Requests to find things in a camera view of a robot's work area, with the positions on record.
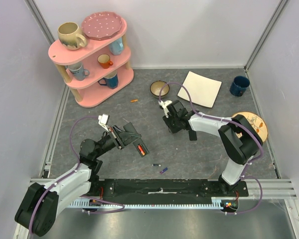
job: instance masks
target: gray table surface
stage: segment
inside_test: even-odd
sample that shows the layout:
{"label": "gray table surface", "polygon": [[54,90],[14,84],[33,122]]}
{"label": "gray table surface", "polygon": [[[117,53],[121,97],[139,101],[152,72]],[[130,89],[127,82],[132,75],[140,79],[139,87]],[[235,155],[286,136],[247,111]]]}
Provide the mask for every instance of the gray table surface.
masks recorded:
{"label": "gray table surface", "polygon": [[[255,202],[240,201],[241,210]],[[295,239],[283,200],[263,201],[253,212],[225,216],[220,210],[134,209],[90,215],[65,209],[52,229],[34,239]]]}
{"label": "gray table surface", "polygon": [[[185,130],[177,134],[168,132],[162,120],[163,111],[157,99],[150,91],[153,81],[176,81],[182,83],[188,69],[135,70],[133,81],[122,90],[94,108],[79,106],[72,94],[69,95],[55,152],[53,155],[50,178],[56,178],[72,168],[76,162],[69,146],[69,132],[73,123],[84,116],[110,115],[109,125],[122,127],[132,122],[148,147],[150,154],[144,158],[129,145],[123,150],[113,149],[99,157],[103,166],[99,172],[101,178],[209,178],[217,179],[225,169],[228,156],[220,138],[199,132],[198,141],[189,141]],[[244,75],[243,69],[192,69],[199,75],[222,81],[219,94],[213,108],[196,106],[205,114],[230,117],[234,113],[249,111],[256,113],[255,104],[248,89],[242,97],[230,94],[229,87],[235,76]],[[172,85],[164,100],[179,99],[176,95],[180,86]],[[189,102],[181,100],[190,110]],[[73,145],[78,152],[80,143],[86,138],[99,140],[102,128],[96,119],[79,122],[73,131]],[[258,178],[276,178],[268,148],[264,145],[265,155],[255,162],[248,174]],[[159,163],[162,167],[152,167]],[[160,175],[159,171],[168,167]]]}

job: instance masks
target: orange mug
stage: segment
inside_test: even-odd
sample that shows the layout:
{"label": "orange mug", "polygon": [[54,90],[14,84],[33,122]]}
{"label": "orange mug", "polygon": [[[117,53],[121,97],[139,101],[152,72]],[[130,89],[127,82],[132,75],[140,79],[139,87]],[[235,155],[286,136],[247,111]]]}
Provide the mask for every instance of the orange mug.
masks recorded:
{"label": "orange mug", "polygon": [[98,62],[104,69],[108,69],[110,66],[113,66],[113,62],[110,59],[108,54],[102,54],[98,57]]}

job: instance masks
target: beige mug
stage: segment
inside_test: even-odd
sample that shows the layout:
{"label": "beige mug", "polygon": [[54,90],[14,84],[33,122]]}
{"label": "beige mug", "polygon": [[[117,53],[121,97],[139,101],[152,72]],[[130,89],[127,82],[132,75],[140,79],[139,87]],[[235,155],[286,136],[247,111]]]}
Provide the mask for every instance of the beige mug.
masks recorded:
{"label": "beige mug", "polygon": [[88,45],[82,29],[75,22],[66,22],[60,25],[58,37],[62,45],[70,50],[77,50]]}

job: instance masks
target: ceramic mug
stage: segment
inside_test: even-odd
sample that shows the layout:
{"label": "ceramic mug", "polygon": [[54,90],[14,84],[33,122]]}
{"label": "ceramic mug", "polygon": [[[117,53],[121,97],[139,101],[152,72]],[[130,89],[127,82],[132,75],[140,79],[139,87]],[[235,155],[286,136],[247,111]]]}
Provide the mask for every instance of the ceramic mug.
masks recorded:
{"label": "ceramic mug", "polygon": [[98,82],[101,86],[107,86],[111,89],[116,88],[119,85],[119,78],[118,78],[117,71],[113,71],[109,75],[107,75],[104,78],[100,79]]}
{"label": "ceramic mug", "polygon": [[90,75],[90,72],[87,69],[84,69],[82,62],[69,65],[68,69],[78,81],[83,81]]}
{"label": "ceramic mug", "polygon": [[236,76],[230,86],[230,93],[234,96],[242,96],[249,87],[250,82],[244,76]]}
{"label": "ceramic mug", "polygon": [[110,66],[113,66],[113,62],[108,54],[100,55],[98,57],[98,62],[104,69],[108,69]]}
{"label": "ceramic mug", "polygon": [[77,50],[88,45],[82,29],[74,22],[66,22],[59,26],[58,37],[63,46]]}
{"label": "ceramic mug", "polygon": [[122,38],[120,37],[116,41],[113,41],[109,45],[109,48],[113,55],[120,55],[122,53],[122,51],[124,50]]}

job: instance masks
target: small bowl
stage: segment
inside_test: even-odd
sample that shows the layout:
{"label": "small bowl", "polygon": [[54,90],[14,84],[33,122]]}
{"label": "small bowl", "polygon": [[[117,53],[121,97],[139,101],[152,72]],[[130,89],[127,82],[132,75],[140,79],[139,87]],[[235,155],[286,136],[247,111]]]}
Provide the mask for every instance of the small bowl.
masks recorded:
{"label": "small bowl", "polygon": [[[150,85],[150,92],[155,98],[159,98],[161,88],[166,84],[165,81],[155,81]],[[165,86],[161,92],[161,98],[164,98],[169,93],[169,85]]]}

